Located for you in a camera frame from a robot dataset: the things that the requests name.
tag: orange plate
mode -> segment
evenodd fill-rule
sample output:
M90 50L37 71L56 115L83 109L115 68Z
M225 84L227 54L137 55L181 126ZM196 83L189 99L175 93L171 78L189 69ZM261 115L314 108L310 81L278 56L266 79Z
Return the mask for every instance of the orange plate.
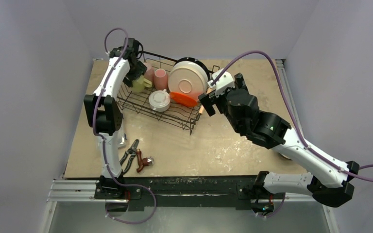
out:
M186 107L194 107L198 104L198 102L196 102L193 98L178 92L171 92L170 97L175 102L185 105Z

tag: pink cup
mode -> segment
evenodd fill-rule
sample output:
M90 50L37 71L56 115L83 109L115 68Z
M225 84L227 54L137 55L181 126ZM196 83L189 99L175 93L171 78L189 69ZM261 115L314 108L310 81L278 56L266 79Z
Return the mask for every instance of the pink cup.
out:
M153 67L151 64L144 62L144 65L147 67L144 77L153 83Z
M168 74L164 69L157 69L153 77L153 84L157 90L168 90Z

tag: metal wire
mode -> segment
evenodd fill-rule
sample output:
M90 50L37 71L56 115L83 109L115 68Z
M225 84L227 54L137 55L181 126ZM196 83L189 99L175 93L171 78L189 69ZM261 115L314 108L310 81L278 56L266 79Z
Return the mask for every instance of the metal wire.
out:
M170 70L172 70L172 67L176 63L175 59L151 52L141 51L140 54L144 58L144 62L148 62L154 68L163 68L167 73L170 73ZM218 66L213 66L210 73L213 73L215 68L219 69ZM155 112L150 108L148 100L149 95L155 90L155 88L147 88L140 93L135 93L127 86L122 85L118 92L118 106L121 109L129 109L138 114L155 118L160 122L171 124L182 130L189 130L189 134L191 135L192 130L195 129L195 125L201 116L199 114L201 104L199 103L195 107L186 107L171 101L171 106L168 110L163 113Z

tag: gray floor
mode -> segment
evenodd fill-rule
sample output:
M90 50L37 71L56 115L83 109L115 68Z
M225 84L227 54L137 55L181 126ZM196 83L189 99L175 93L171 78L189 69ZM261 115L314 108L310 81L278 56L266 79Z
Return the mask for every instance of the gray floor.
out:
M141 220L145 212L124 213L120 218ZM328 233L322 206L317 202L286 202L276 216L255 218L251 211L234 208L159 207L155 215L139 225L126 225L105 218L104 203L60 202L51 233Z

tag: table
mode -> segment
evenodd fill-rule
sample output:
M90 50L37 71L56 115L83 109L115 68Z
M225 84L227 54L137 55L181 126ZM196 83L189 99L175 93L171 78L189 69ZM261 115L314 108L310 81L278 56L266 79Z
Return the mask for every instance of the table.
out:
M202 60L207 67L225 67L227 60ZM107 61L95 61L87 94L92 94L101 82ZM257 96L260 109L273 112L287 120L289 114L280 95L278 84L267 60L240 60L229 70L241 72L251 94ZM204 113L189 135L184 130L151 117L124 109L123 126L128 138L127 147L119 149L122 156L135 139L143 157L153 157L155 164L136 172L136 159L125 176L215 176L252 175L268 170L276 173L303 173L305 169L272 150L252 144L236 134L224 115L212 117ZM88 126L82 106L72 142L65 178L99 177L101 154L96 146L92 128Z

